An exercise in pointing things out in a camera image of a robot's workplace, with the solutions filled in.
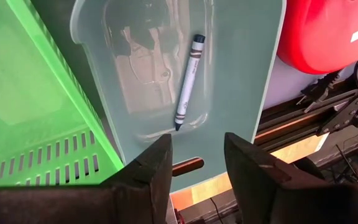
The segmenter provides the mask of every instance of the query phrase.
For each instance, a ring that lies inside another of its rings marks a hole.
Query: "green crate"
[[[120,168],[31,2],[0,1],[0,186],[97,184]]]

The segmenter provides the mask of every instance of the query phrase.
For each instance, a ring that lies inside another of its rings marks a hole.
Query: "black metal frame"
[[[300,99],[263,110],[255,145],[273,152],[310,136],[332,133],[355,125],[352,120],[356,114],[348,113],[349,110],[358,110],[358,87],[353,75],[335,84],[326,99],[307,113],[304,110],[310,101],[297,105]],[[345,105],[339,111],[334,109],[343,103]]]

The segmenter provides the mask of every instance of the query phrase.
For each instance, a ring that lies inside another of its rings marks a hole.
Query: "basket slot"
[[[36,185],[36,186],[39,186],[40,183],[41,183],[41,176],[38,175],[38,176],[35,178],[35,185]]]
[[[78,180],[80,178],[80,167],[78,165],[78,162],[74,163],[74,174],[75,174],[75,179]]]
[[[34,152],[33,152],[33,151],[30,151],[30,154],[29,154],[29,168],[32,167],[33,157],[34,157]]]
[[[69,149],[69,144],[68,144],[68,139],[65,139],[65,154],[68,154],[68,149]]]
[[[15,166],[15,158],[12,158],[11,159],[11,164],[9,165],[9,175],[13,174],[14,166]]]
[[[47,172],[45,174],[45,185],[46,186],[50,185],[50,172]]]
[[[93,170],[94,172],[98,172],[99,171],[98,155],[93,155],[92,159],[93,159]]]
[[[73,149],[76,151],[78,149],[77,136],[73,136]]]
[[[24,166],[24,155],[20,155],[20,161],[19,161],[19,171],[22,171]]]
[[[85,176],[90,174],[90,167],[89,167],[88,158],[84,159],[84,172],[85,172]]]
[[[47,146],[47,161],[50,160],[51,153],[52,153],[52,146],[48,145]]]
[[[85,133],[81,134],[81,143],[82,143],[82,147],[85,148],[86,147],[86,136]]]
[[[65,180],[66,184],[70,182],[70,166],[66,165],[65,167]]]
[[[94,144],[94,134],[92,131],[89,131],[89,137],[91,138],[91,144]]]
[[[60,185],[60,168],[55,171],[55,185]]]
[[[41,162],[42,162],[42,148],[38,149],[37,164],[41,164]]]
[[[0,166],[0,179],[4,177],[4,171],[5,171],[5,161],[3,161]]]
[[[56,142],[56,158],[60,157],[60,142]]]

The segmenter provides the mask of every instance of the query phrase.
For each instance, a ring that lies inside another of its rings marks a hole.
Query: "table surface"
[[[284,162],[291,163],[318,151],[328,134],[312,136],[272,153]],[[177,210],[183,210],[198,202],[230,190],[231,184],[227,172],[195,186],[172,193],[171,200]]]

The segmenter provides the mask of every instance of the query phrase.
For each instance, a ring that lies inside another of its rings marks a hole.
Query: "red object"
[[[287,0],[278,56],[310,74],[358,60],[358,0]]]

